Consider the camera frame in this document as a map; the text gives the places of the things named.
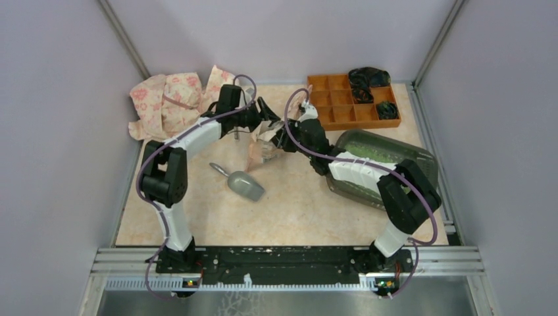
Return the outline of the grey metal scoop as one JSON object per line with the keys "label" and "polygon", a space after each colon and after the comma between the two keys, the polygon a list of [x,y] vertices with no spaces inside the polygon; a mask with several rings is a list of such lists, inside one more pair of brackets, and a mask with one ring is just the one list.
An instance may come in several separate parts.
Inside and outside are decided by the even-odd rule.
{"label": "grey metal scoop", "polygon": [[228,172],[216,163],[209,163],[209,166],[227,178],[227,186],[235,194],[257,202],[265,194],[265,189],[248,173],[243,171]]}

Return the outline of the small dark cloth ball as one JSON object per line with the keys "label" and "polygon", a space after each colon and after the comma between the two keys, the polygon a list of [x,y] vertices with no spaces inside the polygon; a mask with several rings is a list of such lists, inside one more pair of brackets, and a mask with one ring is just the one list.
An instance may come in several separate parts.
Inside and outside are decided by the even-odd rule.
{"label": "small dark cloth ball", "polygon": [[394,120],[399,118],[397,105],[390,101],[383,101],[377,104],[376,111],[380,120]]}

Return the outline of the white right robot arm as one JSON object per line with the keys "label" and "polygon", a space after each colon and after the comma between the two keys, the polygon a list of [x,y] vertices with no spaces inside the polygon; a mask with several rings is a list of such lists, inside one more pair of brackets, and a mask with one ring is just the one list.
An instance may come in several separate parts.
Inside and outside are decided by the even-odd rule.
{"label": "white right robot arm", "polygon": [[376,270],[388,271],[397,260],[395,253],[427,220],[432,222],[433,233],[424,245],[434,243],[438,236],[434,212],[442,204],[441,197],[413,160],[381,163],[340,149],[330,144],[316,118],[303,122],[287,119],[276,126],[272,141],[277,148],[304,154],[321,176],[331,176],[380,196],[388,223],[372,243],[375,250],[370,254],[370,262]]}

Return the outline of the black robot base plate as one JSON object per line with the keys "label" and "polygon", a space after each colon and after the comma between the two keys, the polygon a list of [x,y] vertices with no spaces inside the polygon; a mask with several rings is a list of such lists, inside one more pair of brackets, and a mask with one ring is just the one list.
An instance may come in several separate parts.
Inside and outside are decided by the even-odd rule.
{"label": "black robot base plate", "polygon": [[416,264],[409,250],[384,257],[372,246],[208,246],[164,248],[147,259],[159,274],[185,274],[184,288],[350,290],[395,294]]}

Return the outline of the pink patterned cloth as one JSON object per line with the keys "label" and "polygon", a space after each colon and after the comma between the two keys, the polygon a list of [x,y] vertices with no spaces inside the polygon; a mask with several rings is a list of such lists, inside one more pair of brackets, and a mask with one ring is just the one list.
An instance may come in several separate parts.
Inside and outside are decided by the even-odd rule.
{"label": "pink patterned cloth", "polygon": [[211,69],[206,84],[196,72],[154,75],[130,90],[138,120],[128,124],[135,140],[164,140],[193,125],[217,101],[220,88],[232,84],[234,75]]}

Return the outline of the orange compartment tray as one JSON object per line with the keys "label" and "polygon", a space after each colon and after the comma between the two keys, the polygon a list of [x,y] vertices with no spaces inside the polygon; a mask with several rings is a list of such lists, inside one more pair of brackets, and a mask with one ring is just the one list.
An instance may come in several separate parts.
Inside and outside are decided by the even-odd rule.
{"label": "orange compartment tray", "polygon": [[[311,103],[317,108],[318,119],[326,131],[396,128],[401,124],[401,112],[391,85],[372,88],[373,103],[357,104],[353,99],[346,74],[321,74],[307,77],[312,87]],[[376,105],[390,101],[397,105],[399,118],[380,120]]]}

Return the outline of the dark green litter box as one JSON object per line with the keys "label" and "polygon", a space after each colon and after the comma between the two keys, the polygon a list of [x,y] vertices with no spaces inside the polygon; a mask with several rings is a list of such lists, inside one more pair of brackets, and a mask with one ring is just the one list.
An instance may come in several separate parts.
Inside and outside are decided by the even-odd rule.
{"label": "dark green litter box", "polygon": [[[379,163],[412,160],[420,167],[433,187],[438,188],[438,161],[433,154],[421,147],[359,129],[343,132],[336,146]],[[371,189],[336,180],[331,175],[326,177],[326,182],[330,191],[339,196],[375,209],[385,210],[380,194]]]}

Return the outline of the orange cat litter bag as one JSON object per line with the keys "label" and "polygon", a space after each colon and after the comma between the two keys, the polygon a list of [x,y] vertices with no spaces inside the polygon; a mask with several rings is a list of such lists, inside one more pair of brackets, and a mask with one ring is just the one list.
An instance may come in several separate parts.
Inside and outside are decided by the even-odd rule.
{"label": "orange cat litter bag", "polygon": [[278,149],[272,142],[276,132],[284,125],[284,108],[281,106],[279,110],[272,110],[282,119],[280,122],[263,122],[250,133],[247,148],[247,162],[244,171],[255,171],[265,163],[279,158],[283,151]]}

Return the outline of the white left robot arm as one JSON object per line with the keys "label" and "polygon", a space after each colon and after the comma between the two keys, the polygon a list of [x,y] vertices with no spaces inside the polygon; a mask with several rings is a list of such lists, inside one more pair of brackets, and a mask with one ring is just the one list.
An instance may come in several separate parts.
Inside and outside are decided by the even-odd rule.
{"label": "white left robot arm", "polygon": [[156,254],[160,261],[171,261],[183,273],[197,264],[194,237],[182,209],[188,189],[188,161],[235,128],[252,132],[262,122],[279,120],[262,98],[248,101],[239,86],[227,84],[191,127],[163,142],[147,143],[136,191],[158,214],[163,231],[163,244]]}

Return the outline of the dark cloth on tray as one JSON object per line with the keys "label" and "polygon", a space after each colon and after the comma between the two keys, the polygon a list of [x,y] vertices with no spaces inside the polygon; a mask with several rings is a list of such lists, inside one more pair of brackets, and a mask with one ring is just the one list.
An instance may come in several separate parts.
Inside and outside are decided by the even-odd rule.
{"label": "dark cloth on tray", "polygon": [[353,99],[357,104],[373,103],[372,88],[386,87],[391,84],[391,76],[386,70],[371,66],[354,68],[347,74]]}

